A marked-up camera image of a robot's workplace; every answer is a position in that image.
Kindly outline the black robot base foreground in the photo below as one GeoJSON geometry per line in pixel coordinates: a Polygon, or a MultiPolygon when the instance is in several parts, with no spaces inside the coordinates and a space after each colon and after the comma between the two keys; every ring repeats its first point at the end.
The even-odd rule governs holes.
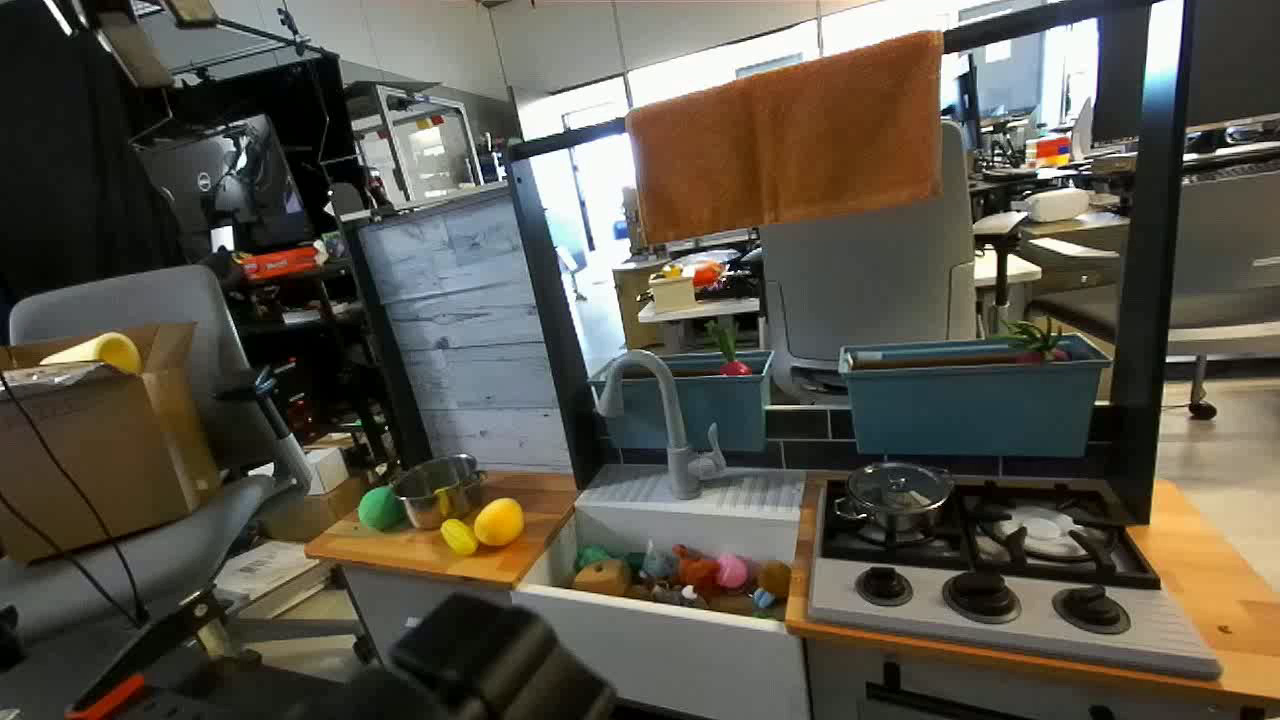
{"type": "Polygon", "coordinates": [[[689,720],[626,702],[549,622],[481,597],[448,597],[354,681],[180,661],[191,630],[191,613],[144,630],[63,720],[689,720]]]}

